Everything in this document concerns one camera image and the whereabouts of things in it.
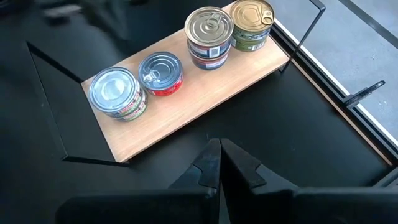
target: cat food can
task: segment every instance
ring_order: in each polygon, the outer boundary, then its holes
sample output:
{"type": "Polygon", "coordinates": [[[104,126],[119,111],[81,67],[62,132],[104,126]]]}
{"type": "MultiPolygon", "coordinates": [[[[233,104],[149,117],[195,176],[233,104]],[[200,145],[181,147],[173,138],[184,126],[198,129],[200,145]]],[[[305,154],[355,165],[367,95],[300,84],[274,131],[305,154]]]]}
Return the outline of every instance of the cat food can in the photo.
{"type": "Polygon", "coordinates": [[[231,44],[238,50],[254,51],[266,43],[275,13],[265,1],[239,0],[230,11],[234,22],[231,44]]]}
{"type": "Polygon", "coordinates": [[[123,117],[117,118],[118,121],[132,121],[136,118],[138,118],[142,113],[145,112],[145,109],[147,108],[147,95],[145,92],[142,93],[142,98],[141,101],[139,102],[139,106],[130,114],[127,114],[123,117]]]}
{"type": "Polygon", "coordinates": [[[100,71],[89,89],[91,104],[114,118],[134,111],[141,101],[141,96],[139,82],[129,70],[121,67],[100,71]]]}
{"type": "Polygon", "coordinates": [[[197,56],[192,52],[192,49],[188,46],[189,53],[192,58],[192,62],[200,69],[204,70],[214,70],[220,68],[224,65],[226,59],[228,58],[228,51],[218,58],[205,59],[197,56]]]}
{"type": "Polygon", "coordinates": [[[217,58],[229,50],[233,22],[231,16],[220,8],[202,7],[187,17],[184,31],[194,54],[202,58],[217,58]]]}
{"type": "Polygon", "coordinates": [[[175,93],[182,84],[181,61],[170,52],[156,52],[139,65],[139,80],[155,96],[175,93]]]}

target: wooden shelf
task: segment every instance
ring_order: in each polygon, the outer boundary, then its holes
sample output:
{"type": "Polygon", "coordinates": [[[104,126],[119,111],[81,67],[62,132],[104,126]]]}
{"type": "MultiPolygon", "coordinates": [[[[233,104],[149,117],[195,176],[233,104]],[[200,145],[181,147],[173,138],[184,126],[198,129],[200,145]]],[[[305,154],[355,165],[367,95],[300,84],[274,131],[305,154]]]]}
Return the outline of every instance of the wooden shelf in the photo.
{"type": "MultiPolygon", "coordinates": [[[[223,9],[229,12],[230,7],[228,5],[223,9]]],[[[137,77],[139,63],[151,53],[159,51],[171,52],[182,62],[184,80],[177,92],[165,97],[148,94],[148,106],[144,114],[128,123],[116,121],[92,107],[118,162],[137,155],[288,61],[286,54],[268,37],[265,46],[255,52],[246,53],[231,48],[221,68],[201,70],[192,63],[187,38],[184,31],[180,30],[115,66],[125,67],[137,77]]],[[[86,95],[92,79],[81,84],[86,95]]]]}

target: ring pull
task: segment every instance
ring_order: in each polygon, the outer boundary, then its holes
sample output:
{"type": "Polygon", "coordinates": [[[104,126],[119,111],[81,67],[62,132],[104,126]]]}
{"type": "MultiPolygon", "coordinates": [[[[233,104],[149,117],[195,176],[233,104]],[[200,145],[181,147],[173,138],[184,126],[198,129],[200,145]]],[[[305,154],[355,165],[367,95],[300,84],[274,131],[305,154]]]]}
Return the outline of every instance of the ring pull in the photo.
{"type": "Polygon", "coordinates": [[[149,74],[144,75],[144,78],[142,79],[142,81],[148,83],[148,82],[152,82],[154,80],[156,80],[159,77],[159,72],[156,70],[151,70],[149,72],[149,74]]]}
{"type": "Polygon", "coordinates": [[[271,25],[274,21],[274,16],[272,15],[272,12],[269,10],[266,10],[262,13],[262,18],[261,22],[265,25],[271,25]]]}
{"type": "Polygon", "coordinates": [[[218,27],[218,24],[221,21],[221,14],[218,12],[214,12],[211,14],[210,18],[207,19],[207,25],[211,28],[218,27]]]}

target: black table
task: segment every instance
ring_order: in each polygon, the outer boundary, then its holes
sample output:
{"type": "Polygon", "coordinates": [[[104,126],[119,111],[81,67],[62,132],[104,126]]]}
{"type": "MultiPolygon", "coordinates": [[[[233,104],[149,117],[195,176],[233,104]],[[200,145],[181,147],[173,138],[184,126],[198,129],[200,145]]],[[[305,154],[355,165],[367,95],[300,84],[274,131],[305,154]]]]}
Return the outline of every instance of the black table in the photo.
{"type": "MultiPolygon", "coordinates": [[[[137,33],[151,34],[135,35],[135,50],[181,29],[198,7],[229,3],[209,2],[158,0],[132,7],[129,17],[137,33]],[[146,14],[154,16],[139,19],[146,14]]],[[[86,79],[127,56],[99,54],[98,46],[112,44],[95,29],[81,15],[49,27],[34,7],[0,22],[2,34],[7,34],[0,37],[3,222],[52,223],[57,207],[77,194],[166,188],[211,138],[229,138],[301,187],[368,186],[391,169],[294,66],[283,76],[275,72],[266,77],[134,157],[130,167],[62,162],[37,72],[65,147],[95,157],[103,156],[99,152],[107,145],[80,87],[34,57],[36,71],[24,41],[86,79]]]]}

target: pull-tab lid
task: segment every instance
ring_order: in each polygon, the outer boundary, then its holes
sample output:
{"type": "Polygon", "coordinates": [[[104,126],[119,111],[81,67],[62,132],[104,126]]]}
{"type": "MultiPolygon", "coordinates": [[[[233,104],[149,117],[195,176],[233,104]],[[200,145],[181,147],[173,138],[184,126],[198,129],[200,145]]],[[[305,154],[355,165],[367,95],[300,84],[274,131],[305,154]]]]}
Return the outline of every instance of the pull-tab lid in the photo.
{"type": "Polygon", "coordinates": [[[117,112],[125,108],[138,90],[133,74],[121,67],[106,68],[91,82],[91,103],[104,112],[117,112]]]}
{"type": "Polygon", "coordinates": [[[165,90],[174,85],[182,72],[181,61],[170,52],[156,52],[139,64],[139,79],[150,90],[165,90]]]}
{"type": "Polygon", "coordinates": [[[248,32],[262,32],[274,23],[274,10],[265,1],[239,0],[231,8],[234,24],[248,32]]]}
{"type": "Polygon", "coordinates": [[[193,11],[185,21],[185,33],[195,44],[213,47],[227,41],[233,31],[232,18],[217,7],[193,11]]]}

